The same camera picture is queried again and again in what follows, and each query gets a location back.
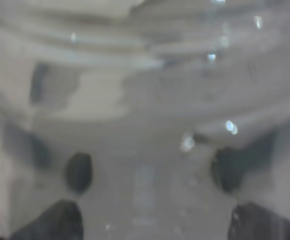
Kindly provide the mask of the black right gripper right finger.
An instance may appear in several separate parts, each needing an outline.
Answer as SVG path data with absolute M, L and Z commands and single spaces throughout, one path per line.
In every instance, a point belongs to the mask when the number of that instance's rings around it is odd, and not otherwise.
M 290 220 L 261 205 L 237 204 L 227 231 L 230 240 L 290 240 Z

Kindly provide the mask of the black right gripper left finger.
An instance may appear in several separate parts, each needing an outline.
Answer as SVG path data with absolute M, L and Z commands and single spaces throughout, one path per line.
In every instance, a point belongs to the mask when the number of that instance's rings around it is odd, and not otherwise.
M 75 201 L 60 200 L 11 234 L 10 240 L 82 240 L 84 224 Z

